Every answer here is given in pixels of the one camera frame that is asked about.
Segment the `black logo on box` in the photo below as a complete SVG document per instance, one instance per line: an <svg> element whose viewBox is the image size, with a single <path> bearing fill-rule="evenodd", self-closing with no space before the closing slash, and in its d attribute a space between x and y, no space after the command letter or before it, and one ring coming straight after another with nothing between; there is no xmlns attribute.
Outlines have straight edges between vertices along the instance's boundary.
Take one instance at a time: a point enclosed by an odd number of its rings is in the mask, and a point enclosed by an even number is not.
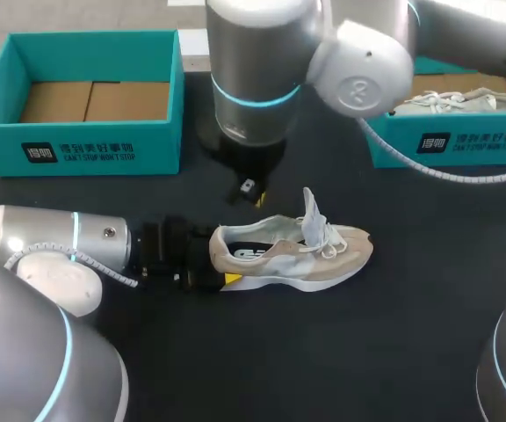
<svg viewBox="0 0 506 422"><path fill-rule="evenodd" d="M49 142L32 142L21 144L26 158L34 164L57 163L58 158Z"/></svg>
<svg viewBox="0 0 506 422"><path fill-rule="evenodd" d="M450 135L449 132L423 134L421 142L419 142L417 154L439 154L445 152L450 141Z"/></svg>

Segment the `cardboard box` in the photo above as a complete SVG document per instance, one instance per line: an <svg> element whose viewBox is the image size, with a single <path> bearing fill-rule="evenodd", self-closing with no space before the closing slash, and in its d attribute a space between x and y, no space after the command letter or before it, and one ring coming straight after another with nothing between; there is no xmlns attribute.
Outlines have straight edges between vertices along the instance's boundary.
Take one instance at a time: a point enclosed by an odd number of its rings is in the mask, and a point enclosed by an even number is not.
<svg viewBox="0 0 506 422"><path fill-rule="evenodd" d="M469 92L480 87L506 92L506 79L417 59L411 96L425 91ZM386 142L426 166L506 164L506 113L384 114L369 120ZM368 139L377 168L404 167Z"/></svg>
<svg viewBox="0 0 506 422"><path fill-rule="evenodd" d="M12 33L0 54L0 177L175 174L177 31Z"/></svg>

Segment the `shoe insole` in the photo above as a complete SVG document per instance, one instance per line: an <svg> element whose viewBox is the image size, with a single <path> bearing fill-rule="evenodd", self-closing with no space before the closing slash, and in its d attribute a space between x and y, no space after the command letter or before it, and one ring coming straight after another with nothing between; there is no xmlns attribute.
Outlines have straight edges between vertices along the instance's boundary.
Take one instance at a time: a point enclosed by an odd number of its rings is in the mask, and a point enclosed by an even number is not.
<svg viewBox="0 0 506 422"><path fill-rule="evenodd" d="M233 242L228 245L229 253L239 259L259 258L267 252L274 244L263 244L260 242Z"/></svg>

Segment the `floor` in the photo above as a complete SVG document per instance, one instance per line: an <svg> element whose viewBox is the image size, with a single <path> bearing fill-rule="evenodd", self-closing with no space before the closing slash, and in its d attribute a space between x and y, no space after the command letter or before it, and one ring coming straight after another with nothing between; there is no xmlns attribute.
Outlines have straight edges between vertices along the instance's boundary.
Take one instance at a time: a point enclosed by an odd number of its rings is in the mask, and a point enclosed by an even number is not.
<svg viewBox="0 0 506 422"><path fill-rule="evenodd" d="M209 70L204 0L0 0L0 48L9 32L182 30L186 70Z"/></svg>

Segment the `sneaker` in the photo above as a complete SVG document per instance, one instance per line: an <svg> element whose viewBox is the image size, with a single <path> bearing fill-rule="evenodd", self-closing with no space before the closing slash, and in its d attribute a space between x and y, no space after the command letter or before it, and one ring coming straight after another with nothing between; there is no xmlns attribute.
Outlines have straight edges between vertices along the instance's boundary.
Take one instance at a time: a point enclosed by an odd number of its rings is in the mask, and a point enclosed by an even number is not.
<svg viewBox="0 0 506 422"><path fill-rule="evenodd" d="M506 94L480 88L467 94L426 91L408 99L394 109L396 116L442 113L502 113L506 112Z"/></svg>
<svg viewBox="0 0 506 422"><path fill-rule="evenodd" d="M304 188L306 215L276 215L249 226L221 226L210 240L214 268L226 274L222 290L286 284L303 292L333 287L358 273L372 255L361 229L327 223Z"/></svg>

